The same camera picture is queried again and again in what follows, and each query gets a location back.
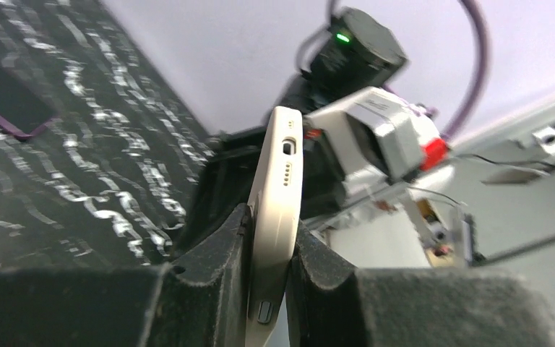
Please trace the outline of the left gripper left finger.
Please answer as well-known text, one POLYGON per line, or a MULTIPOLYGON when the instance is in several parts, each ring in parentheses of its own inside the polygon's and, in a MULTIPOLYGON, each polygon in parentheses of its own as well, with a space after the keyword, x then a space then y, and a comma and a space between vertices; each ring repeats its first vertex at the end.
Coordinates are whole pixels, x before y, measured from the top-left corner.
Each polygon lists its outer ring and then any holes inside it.
POLYGON ((0 346, 242 346, 251 213, 172 263, 0 270, 0 346))

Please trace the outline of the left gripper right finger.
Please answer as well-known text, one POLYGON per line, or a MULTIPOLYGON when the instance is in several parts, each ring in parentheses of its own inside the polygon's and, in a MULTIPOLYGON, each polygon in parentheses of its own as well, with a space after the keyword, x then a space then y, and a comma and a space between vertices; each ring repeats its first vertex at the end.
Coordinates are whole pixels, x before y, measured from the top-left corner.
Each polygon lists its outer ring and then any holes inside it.
POLYGON ((549 305, 515 275, 358 268, 305 226, 286 303, 292 346, 555 346, 549 305))

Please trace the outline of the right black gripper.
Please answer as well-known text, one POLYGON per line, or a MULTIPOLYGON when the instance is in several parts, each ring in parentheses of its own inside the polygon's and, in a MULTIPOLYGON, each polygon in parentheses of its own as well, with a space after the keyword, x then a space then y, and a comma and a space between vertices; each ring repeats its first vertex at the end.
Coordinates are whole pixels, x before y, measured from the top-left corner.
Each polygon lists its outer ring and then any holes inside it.
MULTIPOLYGON (((211 139, 214 155, 199 176, 176 252, 195 247, 211 235, 239 203, 247 202, 259 161, 265 127, 255 127, 211 139)), ((336 213, 346 201, 345 172, 326 131, 305 126, 304 181, 301 219, 336 213)))

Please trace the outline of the purple phone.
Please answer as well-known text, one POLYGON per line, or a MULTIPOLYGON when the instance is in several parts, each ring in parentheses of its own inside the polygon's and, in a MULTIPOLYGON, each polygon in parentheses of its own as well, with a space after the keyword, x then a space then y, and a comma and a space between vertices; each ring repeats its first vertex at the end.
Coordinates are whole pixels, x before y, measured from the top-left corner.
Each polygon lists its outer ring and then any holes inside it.
POLYGON ((0 130, 19 141, 40 134, 57 111, 24 82, 0 66, 0 130))

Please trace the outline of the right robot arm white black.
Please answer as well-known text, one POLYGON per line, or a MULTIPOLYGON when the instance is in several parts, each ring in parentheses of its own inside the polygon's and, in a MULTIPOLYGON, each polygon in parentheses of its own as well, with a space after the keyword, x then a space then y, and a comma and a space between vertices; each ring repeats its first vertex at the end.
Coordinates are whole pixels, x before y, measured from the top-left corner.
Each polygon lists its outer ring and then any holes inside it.
MULTIPOLYGON (((360 9, 337 11, 309 39, 322 39, 308 68, 291 80, 280 100, 285 106, 311 113, 364 87, 381 87, 407 62, 392 32, 360 9)), ((174 239, 179 256, 211 235, 238 204, 248 199, 265 126, 231 134, 221 132, 208 145, 213 151, 201 172, 183 231, 174 239)), ((345 175, 337 166, 328 133, 304 130, 303 219, 338 212, 346 201, 345 175)))

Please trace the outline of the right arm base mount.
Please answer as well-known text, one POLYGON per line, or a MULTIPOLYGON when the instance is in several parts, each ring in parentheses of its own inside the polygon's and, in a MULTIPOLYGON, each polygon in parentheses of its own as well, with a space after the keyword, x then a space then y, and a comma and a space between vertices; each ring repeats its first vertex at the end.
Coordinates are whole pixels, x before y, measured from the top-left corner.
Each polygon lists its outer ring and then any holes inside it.
POLYGON ((472 267, 479 260, 474 222, 463 204, 447 195, 400 182, 367 189, 358 201, 372 267, 472 267))

